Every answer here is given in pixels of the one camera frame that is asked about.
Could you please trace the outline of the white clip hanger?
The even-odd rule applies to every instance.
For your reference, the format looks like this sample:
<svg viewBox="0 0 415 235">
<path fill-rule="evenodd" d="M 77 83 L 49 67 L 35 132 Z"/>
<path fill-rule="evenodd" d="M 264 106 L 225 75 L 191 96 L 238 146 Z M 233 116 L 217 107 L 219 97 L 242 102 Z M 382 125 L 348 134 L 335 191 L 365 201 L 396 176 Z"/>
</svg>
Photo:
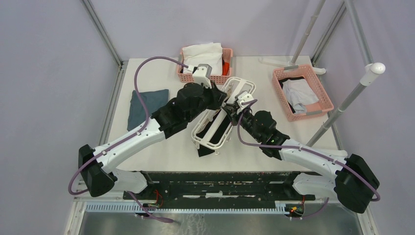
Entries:
<svg viewBox="0 0 415 235">
<path fill-rule="evenodd" d="M 255 90 L 254 82 L 239 77 L 231 77 L 225 82 L 221 91 L 227 96 L 221 108 L 206 111 L 191 131 L 199 157 L 218 154 L 219 149 L 230 140 L 238 115 L 253 102 Z"/>
</svg>

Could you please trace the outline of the pink basket with white cloth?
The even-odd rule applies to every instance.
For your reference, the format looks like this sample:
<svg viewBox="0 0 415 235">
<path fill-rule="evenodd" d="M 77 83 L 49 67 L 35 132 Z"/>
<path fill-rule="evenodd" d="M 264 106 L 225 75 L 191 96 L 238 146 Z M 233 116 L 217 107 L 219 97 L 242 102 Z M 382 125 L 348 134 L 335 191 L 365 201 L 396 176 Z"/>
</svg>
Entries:
<svg viewBox="0 0 415 235">
<path fill-rule="evenodd" d="M 233 50 L 231 48 L 222 49 L 222 75 L 211 75 L 210 78 L 215 81 L 217 85 L 224 85 L 224 83 L 232 76 L 232 60 Z M 176 73 L 182 83 L 193 82 L 191 74 L 183 73 L 183 66 L 176 66 Z"/>
</svg>

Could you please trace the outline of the pink basket with underwear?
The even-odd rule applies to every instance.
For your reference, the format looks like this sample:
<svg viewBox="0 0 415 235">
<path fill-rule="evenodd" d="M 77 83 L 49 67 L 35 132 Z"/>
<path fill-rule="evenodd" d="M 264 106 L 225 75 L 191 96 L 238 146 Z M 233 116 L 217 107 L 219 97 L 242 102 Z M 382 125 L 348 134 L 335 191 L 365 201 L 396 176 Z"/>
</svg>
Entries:
<svg viewBox="0 0 415 235">
<path fill-rule="evenodd" d="M 275 69 L 272 84 L 288 121 L 323 116 L 334 108 L 308 64 Z"/>
</svg>

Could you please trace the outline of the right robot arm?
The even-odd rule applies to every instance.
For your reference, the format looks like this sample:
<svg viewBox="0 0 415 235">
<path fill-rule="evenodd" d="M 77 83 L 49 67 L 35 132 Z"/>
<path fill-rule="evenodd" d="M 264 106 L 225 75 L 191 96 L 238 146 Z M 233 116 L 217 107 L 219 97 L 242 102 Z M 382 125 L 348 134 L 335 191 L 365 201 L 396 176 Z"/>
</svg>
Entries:
<svg viewBox="0 0 415 235">
<path fill-rule="evenodd" d="M 322 193 L 327 198 L 335 196 L 343 206 L 356 213 L 365 212 L 370 202 L 381 199 L 377 191 L 380 182 L 361 156 L 337 156 L 304 146 L 278 131 L 270 112 L 261 110 L 252 114 L 252 105 L 249 101 L 245 102 L 245 108 L 237 103 L 225 104 L 222 108 L 239 136 L 243 129 L 256 141 L 248 143 L 240 139 L 240 142 L 258 147 L 270 158 L 295 163 L 315 172 L 311 176 L 301 173 L 284 184 L 282 192 L 287 199 Z"/>
</svg>

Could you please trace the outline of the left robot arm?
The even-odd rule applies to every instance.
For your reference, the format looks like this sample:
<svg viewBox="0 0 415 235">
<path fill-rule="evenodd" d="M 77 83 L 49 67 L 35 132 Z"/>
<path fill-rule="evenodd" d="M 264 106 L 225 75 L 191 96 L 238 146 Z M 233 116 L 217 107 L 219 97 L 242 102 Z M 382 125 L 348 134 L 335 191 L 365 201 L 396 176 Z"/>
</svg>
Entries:
<svg viewBox="0 0 415 235">
<path fill-rule="evenodd" d="M 187 128 L 205 110 L 219 110 L 227 93 L 212 82 L 210 88 L 187 83 L 176 97 L 158 108 L 147 120 L 113 142 L 92 148 L 88 144 L 78 150 L 78 171 L 92 197 L 113 189 L 131 191 L 142 199 L 150 198 L 154 186 L 137 171 L 117 167 L 141 150 L 161 142 Z"/>
</svg>

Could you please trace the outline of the black underwear beige waistband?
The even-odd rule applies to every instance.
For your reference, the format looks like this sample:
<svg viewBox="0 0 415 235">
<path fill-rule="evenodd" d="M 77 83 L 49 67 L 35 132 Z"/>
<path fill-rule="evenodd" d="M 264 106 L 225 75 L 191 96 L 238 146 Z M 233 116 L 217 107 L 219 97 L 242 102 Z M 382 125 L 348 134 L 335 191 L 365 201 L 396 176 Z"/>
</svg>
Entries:
<svg viewBox="0 0 415 235">
<path fill-rule="evenodd" d="M 231 132 L 232 124 L 225 111 L 208 111 L 191 132 L 198 156 L 218 154 L 229 140 Z"/>
</svg>

